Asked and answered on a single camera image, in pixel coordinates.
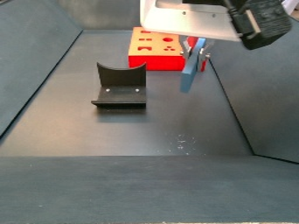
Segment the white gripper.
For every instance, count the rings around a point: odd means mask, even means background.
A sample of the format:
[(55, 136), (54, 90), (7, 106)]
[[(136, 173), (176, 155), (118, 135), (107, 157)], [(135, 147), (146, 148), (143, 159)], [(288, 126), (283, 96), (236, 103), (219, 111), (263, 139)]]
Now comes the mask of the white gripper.
[(187, 36), (208, 38), (200, 48), (200, 62), (211, 58), (214, 39), (239, 41), (228, 11), (220, 5), (183, 3), (183, 0), (140, 0), (140, 24), (150, 32), (180, 35), (186, 60), (192, 50)]

